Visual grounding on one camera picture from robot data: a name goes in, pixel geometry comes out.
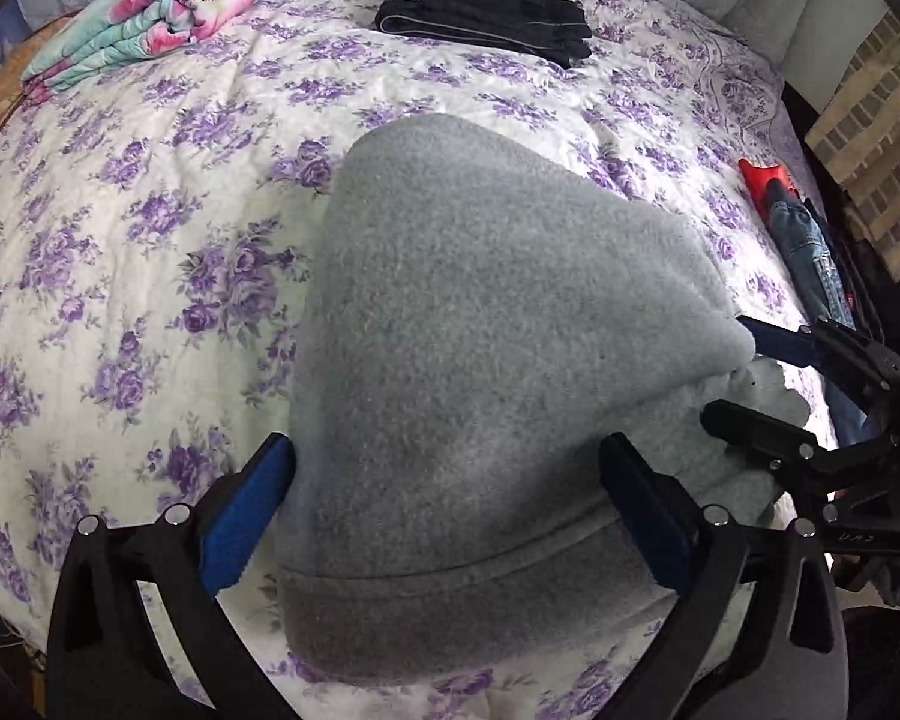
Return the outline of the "folded black pants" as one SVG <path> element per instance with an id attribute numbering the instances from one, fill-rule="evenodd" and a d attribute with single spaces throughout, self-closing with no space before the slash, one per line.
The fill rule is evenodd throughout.
<path id="1" fill-rule="evenodd" d="M 536 55 L 560 68 L 592 55 L 592 30 L 572 0 L 383 0 L 375 28 Z"/>

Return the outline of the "blue denim jeans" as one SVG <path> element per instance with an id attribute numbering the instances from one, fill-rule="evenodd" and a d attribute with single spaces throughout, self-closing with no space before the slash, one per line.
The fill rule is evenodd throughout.
<path id="1" fill-rule="evenodd" d="M 764 200 L 767 229 L 809 320 L 827 319 L 855 328 L 841 275 L 816 218 L 781 179 L 770 179 Z M 870 437 L 865 413 L 832 380 L 826 380 L 824 394 L 841 447 Z"/>

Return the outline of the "red cloth item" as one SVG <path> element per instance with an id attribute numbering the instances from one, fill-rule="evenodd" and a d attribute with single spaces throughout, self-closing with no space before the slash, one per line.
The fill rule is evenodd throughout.
<path id="1" fill-rule="evenodd" d="M 798 197 L 797 187 L 781 164 L 756 166 L 748 160 L 738 161 L 752 206 L 764 223 L 769 221 L 770 209 L 779 202 Z"/>

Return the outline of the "purple floral bed quilt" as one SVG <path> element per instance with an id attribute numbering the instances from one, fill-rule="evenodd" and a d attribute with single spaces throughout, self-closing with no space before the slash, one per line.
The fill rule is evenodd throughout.
<path id="1" fill-rule="evenodd" d="M 803 310 L 738 164 L 805 167 L 774 65 L 679 0 L 575 0 L 574 70 L 261 0 L 0 132 L 0 616 L 41 645 L 80 517 L 149 522 L 289 421 L 331 177 L 406 115 L 476 122 L 685 216 L 748 316 Z"/>

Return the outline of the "folded teal pink floral blanket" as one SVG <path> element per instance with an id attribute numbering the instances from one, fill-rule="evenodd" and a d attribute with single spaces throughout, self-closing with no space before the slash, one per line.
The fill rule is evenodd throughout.
<path id="1" fill-rule="evenodd" d="M 201 43 L 258 0 L 94 0 L 45 44 L 20 75 L 34 101 L 107 68 Z"/>

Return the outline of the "beige checkered curtain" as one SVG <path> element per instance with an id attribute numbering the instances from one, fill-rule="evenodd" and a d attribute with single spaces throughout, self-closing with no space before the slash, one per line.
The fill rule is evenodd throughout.
<path id="1" fill-rule="evenodd" d="M 878 21 L 848 62 L 805 143 L 847 195 L 855 239 L 900 278 L 900 21 Z"/>

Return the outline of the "grey fleece pants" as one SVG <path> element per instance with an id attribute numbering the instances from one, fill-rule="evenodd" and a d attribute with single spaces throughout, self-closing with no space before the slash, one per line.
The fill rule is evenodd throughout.
<path id="1" fill-rule="evenodd" d="M 685 220 L 450 115 L 367 133 L 297 328 L 290 650 L 345 683 L 416 683 L 667 614 L 598 447 L 624 434 L 752 522 L 774 484 L 702 429 L 722 398 L 811 415 Z"/>

